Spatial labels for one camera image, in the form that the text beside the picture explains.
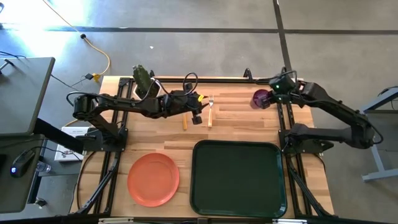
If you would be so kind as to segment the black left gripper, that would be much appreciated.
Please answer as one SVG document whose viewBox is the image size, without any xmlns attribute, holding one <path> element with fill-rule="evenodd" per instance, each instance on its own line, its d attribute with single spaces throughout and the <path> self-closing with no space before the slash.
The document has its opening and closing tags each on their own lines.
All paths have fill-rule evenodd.
<svg viewBox="0 0 398 224">
<path fill-rule="evenodd" d="M 170 97 L 170 105 L 169 105 L 170 116 L 191 112 L 193 124 L 194 125 L 202 124 L 202 119 L 200 114 L 202 110 L 209 105 L 209 102 L 201 102 L 199 100 L 200 95 L 197 92 L 194 91 L 189 94 L 186 94 L 183 91 L 177 90 L 177 91 L 172 91 L 169 97 Z"/>
</svg>

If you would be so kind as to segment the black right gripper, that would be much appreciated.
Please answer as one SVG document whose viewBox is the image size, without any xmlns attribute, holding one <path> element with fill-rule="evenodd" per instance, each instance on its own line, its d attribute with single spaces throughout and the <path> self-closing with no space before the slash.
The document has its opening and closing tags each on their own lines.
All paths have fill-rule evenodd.
<svg viewBox="0 0 398 224">
<path fill-rule="evenodd" d="M 290 93 L 295 89 L 296 84 L 294 82 L 273 82 L 270 83 L 272 90 L 265 90 L 265 95 L 267 97 L 274 97 L 276 101 L 280 103 L 289 103 L 291 100 Z M 267 109 L 273 104 L 272 99 L 261 100 L 261 108 Z"/>
</svg>

